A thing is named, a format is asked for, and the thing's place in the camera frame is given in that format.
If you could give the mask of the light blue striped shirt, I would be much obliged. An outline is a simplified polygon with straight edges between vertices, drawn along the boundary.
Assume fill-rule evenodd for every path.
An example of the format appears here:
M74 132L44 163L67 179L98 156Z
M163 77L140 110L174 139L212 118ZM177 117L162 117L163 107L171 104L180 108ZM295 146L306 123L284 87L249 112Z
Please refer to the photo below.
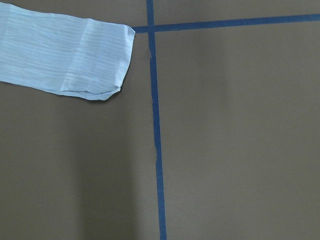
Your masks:
M0 80L105 101L122 88L135 34L125 24L1 3Z

